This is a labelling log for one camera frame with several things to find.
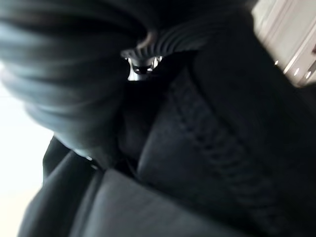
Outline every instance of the stitching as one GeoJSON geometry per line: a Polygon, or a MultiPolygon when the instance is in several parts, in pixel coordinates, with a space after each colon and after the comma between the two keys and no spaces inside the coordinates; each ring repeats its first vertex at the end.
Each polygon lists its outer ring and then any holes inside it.
{"type": "Polygon", "coordinates": [[[264,174],[256,173],[259,170],[249,159],[253,157],[250,150],[214,107],[203,103],[193,83],[177,79],[170,87],[169,98],[176,108],[181,129],[259,226],[273,236],[291,236],[271,181],[264,174]]]}

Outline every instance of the black fabric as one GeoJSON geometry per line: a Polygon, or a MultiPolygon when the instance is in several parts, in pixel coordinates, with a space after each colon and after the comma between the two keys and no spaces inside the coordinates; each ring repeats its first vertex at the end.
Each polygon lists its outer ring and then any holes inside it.
{"type": "Polygon", "coordinates": [[[183,209],[120,173],[104,175],[83,237],[246,237],[183,209]]]}
{"type": "Polygon", "coordinates": [[[171,77],[126,87],[117,139],[131,178],[69,153],[20,237],[316,235],[315,110],[274,66],[250,13],[181,57],[171,77]]]}
{"type": "Polygon", "coordinates": [[[70,152],[29,205],[19,237],[67,237],[79,204],[96,170],[70,152]]]}
{"type": "Polygon", "coordinates": [[[46,182],[49,175],[71,150],[65,147],[56,137],[49,143],[43,158],[43,181],[46,182]]]}

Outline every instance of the dark clothing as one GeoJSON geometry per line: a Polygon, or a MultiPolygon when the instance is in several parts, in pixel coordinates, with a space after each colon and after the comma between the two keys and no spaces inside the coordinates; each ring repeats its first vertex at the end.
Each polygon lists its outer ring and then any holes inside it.
{"type": "Polygon", "coordinates": [[[315,110],[249,18],[230,16],[200,52],[129,82],[117,167],[52,141],[19,236],[315,236],[315,110]]]}

